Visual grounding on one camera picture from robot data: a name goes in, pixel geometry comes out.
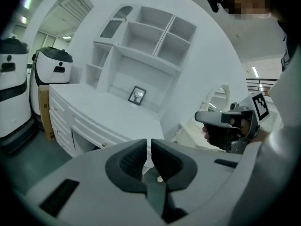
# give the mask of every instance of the black picture frame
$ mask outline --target black picture frame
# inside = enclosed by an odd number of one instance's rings
[[[137,94],[136,93],[142,93],[143,92],[143,95],[142,96],[136,96]],[[132,102],[133,104],[136,104],[136,105],[140,105],[144,96],[146,94],[146,90],[145,89],[142,89],[138,86],[135,86],[130,97],[128,98],[128,101],[129,102]]]

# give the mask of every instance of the green floor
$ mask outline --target green floor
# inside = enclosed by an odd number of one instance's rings
[[[12,155],[2,155],[12,186],[22,194],[49,173],[71,160],[71,157],[54,140],[48,142],[44,132],[37,135],[23,148]],[[148,187],[147,199],[158,214],[162,213],[165,183],[158,183],[155,168],[144,175]]]

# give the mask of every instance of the photograph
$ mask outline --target photograph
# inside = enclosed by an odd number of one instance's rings
[[[140,105],[145,93],[146,93],[146,90],[144,90],[138,86],[135,86],[128,101],[130,101],[136,105]]]

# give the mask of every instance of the cardboard box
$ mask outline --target cardboard box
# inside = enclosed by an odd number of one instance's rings
[[[51,141],[55,139],[55,134],[53,132],[50,115],[49,115],[49,85],[39,86],[39,105],[41,120],[43,124],[44,131],[47,136],[47,140]]]

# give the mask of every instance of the hand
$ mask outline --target hand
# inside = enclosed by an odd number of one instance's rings
[[[234,122],[235,122],[235,121],[234,121],[234,119],[232,118],[232,119],[230,120],[230,124],[231,124],[231,125],[234,125]],[[241,120],[240,128],[241,128],[241,134],[242,134],[243,136],[246,136],[247,133],[248,133],[249,130],[250,130],[250,122],[247,121],[247,120],[245,120],[245,119],[242,119],[242,120]],[[204,138],[207,140],[208,143],[210,143],[210,140],[209,140],[210,136],[209,136],[209,132],[208,132],[206,126],[203,127],[203,132],[206,133],[205,136],[204,136]],[[261,129],[261,128],[260,128],[260,129],[259,129],[259,132],[258,132],[257,135],[256,135],[256,137],[255,137],[251,142],[264,141],[264,139],[265,139],[268,135],[269,135],[268,132],[266,132],[264,129]]]

